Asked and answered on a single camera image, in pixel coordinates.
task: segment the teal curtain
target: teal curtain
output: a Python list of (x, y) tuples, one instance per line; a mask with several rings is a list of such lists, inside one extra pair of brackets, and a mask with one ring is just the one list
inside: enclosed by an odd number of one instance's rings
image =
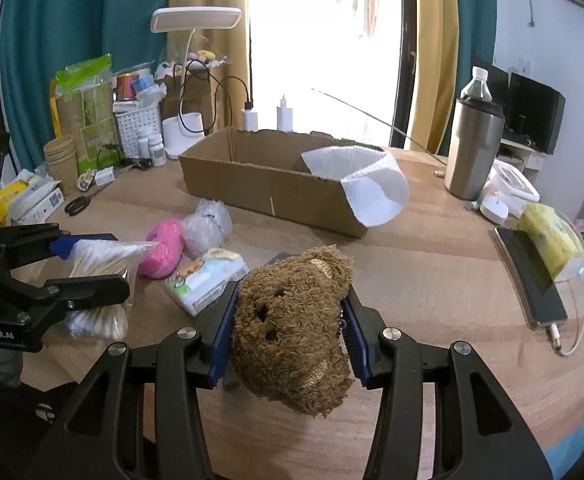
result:
[[(472, 79), (472, 57), (492, 62), (496, 41), (496, 0), (458, 0), (458, 63), (456, 67), (456, 97)], [(452, 118), (447, 124), (440, 155), (447, 156), (452, 135)]]
[(165, 34), (150, 31), (168, 0), (3, 0), (0, 83), (16, 155), (24, 168), (43, 161), (54, 137), (49, 84), (57, 70), (112, 54), (114, 71), (159, 61)]

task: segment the white computer mouse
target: white computer mouse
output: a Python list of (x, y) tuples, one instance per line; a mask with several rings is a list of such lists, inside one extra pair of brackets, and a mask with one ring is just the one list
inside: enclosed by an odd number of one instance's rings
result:
[(489, 194), (480, 203), (480, 212), (486, 219), (497, 225), (503, 225), (509, 214), (509, 208), (498, 197)]

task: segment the red can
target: red can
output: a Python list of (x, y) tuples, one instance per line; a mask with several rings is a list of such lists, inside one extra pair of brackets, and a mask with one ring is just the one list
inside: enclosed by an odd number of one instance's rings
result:
[(131, 101), (136, 94), (132, 83), (138, 79), (138, 74), (128, 73), (117, 75), (117, 101)]

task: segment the scissors handle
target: scissors handle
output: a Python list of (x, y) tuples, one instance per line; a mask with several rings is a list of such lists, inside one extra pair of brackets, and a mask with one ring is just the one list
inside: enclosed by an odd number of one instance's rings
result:
[(80, 196), (79, 198), (75, 198), (66, 205), (64, 211), (69, 214), (69, 216), (76, 216), (81, 211), (83, 211), (88, 205), (90, 205), (90, 199), (92, 197), (89, 196)]

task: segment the computer monitor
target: computer monitor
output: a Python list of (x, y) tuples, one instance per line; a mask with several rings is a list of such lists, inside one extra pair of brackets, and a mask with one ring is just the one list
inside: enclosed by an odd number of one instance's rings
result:
[(563, 120), (565, 98), (551, 86), (513, 73), (505, 125), (519, 136), (527, 136), (540, 152), (554, 153)]
[(494, 102), (500, 104), (503, 107), (503, 112), (506, 113), (507, 95), (509, 90), (509, 76), (507, 75), (507, 72), (476, 56), (472, 57), (472, 66), (479, 66), (488, 71), (489, 93), (491, 93)]

